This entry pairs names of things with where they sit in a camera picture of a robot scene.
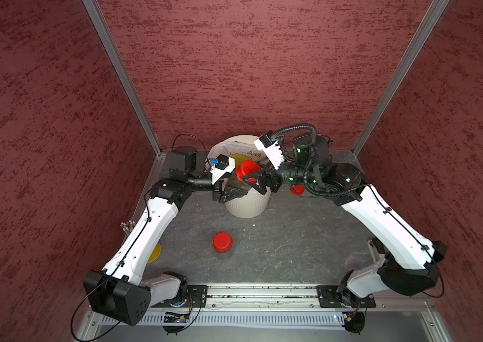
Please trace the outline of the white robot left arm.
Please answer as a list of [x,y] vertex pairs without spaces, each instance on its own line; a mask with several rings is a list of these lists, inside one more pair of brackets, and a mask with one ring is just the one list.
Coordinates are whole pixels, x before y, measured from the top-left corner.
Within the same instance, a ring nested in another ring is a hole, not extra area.
[[211,159],[209,172],[196,172],[194,158],[188,148],[174,151],[170,174],[145,194],[145,209],[133,231],[102,270],[86,276],[83,286],[93,311],[134,326],[151,306],[184,304],[190,298],[181,274],[166,272],[147,283],[143,275],[160,238],[192,193],[211,191],[219,200],[224,178],[236,167],[234,158],[219,155]]

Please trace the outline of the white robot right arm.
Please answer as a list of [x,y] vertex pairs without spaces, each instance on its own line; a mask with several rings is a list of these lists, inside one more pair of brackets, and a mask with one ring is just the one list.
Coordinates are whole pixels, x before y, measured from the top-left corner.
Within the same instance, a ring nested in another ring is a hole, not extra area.
[[270,133],[257,138],[257,148],[269,164],[243,162],[236,169],[239,181],[263,195],[289,185],[297,195],[326,198],[374,235],[378,260],[346,273],[336,291],[339,302],[354,307],[385,290],[404,296],[426,294],[443,282],[438,265],[445,257],[446,245],[412,228],[355,165],[333,162],[329,139],[312,133],[298,135],[292,141],[292,155],[284,153],[283,142],[283,136],[273,140]]

